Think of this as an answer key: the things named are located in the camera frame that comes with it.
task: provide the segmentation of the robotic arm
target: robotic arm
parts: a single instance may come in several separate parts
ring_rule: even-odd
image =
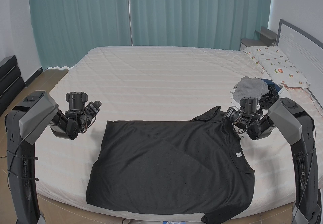
[[[69,110],[62,113],[46,91],[35,91],[18,103],[5,118],[8,183],[17,214],[16,224],[46,224],[39,210],[34,173],[35,141],[47,125],[57,137],[74,140],[94,123],[101,102],[88,103],[87,94],[66,94]]]
[[[252,140],[269,136],[275,127],[279,129],[293,155],[296,201],[292,224],[320,224],[321,194],[318,192],[313,118],[289,98],[278,99],[263,117],[262,110],[256,110],[257,104],[257,98],[243,98],[241,111],[230,107],[224,116]]]

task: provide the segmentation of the black t-shirt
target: black t-shirt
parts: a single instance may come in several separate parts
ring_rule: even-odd
[[[87,203],[141,214],[201,212],[206,223],[244,211],[254,170],[220,109],[191,121],[107,121]]]

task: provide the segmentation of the gray cloth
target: gray cloth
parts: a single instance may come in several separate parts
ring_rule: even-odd
[[[267,83],[258,78],[251,79],[248,76],[242,77],[241,81],[235,85],[235,89],[233,99],[238,103],[244,97],[256,97],[260,100],[262,95],[269,92]]]

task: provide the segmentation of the curtain fold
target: curtain fold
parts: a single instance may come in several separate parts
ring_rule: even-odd
[[[128,0],[29,0],[44,69],[71,67],[93,48],[131,45]]]
[[[267,26],[270,0],[130,0],[133,45],[240,48]]]

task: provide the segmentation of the bed sheet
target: bed sheet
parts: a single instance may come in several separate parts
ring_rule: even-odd
[[[93,212],[154,221],[201,221],[203,213],[147,215],[116,212],[86,203],[86,188],[111,120],[190,120],[210,108],[231,105],[230,90],[240,78],[262,77],[263,71],[242,51],[186,47],[100,47],[92,49],[50,92],[64,112],[65,94],[83,91],[89,101],[102,102],[94,125],[75,140],[55,137],[47,127],[35,144],[35,174],[39,194]],[[310,95],[289,89],[315,119],[319,186],[322,187],[323,118]],[[276,129],[267,139],[241,141],[244,155],[255,170],[251,205],[236,217],[270,210],[295,200],[290,147]]]

